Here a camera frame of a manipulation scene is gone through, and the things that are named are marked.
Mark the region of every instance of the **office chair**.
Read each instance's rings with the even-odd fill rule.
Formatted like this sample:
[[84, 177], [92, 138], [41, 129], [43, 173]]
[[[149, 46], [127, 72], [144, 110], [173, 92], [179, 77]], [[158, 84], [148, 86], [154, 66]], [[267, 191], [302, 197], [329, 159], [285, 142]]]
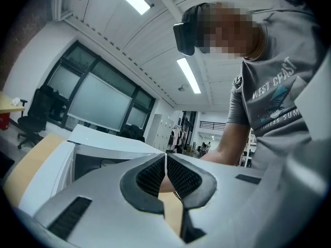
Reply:
[[[25, 133], [19, 133], [17, 138], [22, 136], [25, 137], [25, 140], [17, 146], [19, 149], [27, 142], [37, 145], [42, 140], [38, 132], [46, 129], [47, 117], [53, 103], [52, 92], [52, 87], [43, 85], [35, 91], [27, 116], [23, 116], [22, 111], [22, 116], [18, 119], [18, 124]], [[26, 100], [21, 101], [23, 106], [27, 102]]]

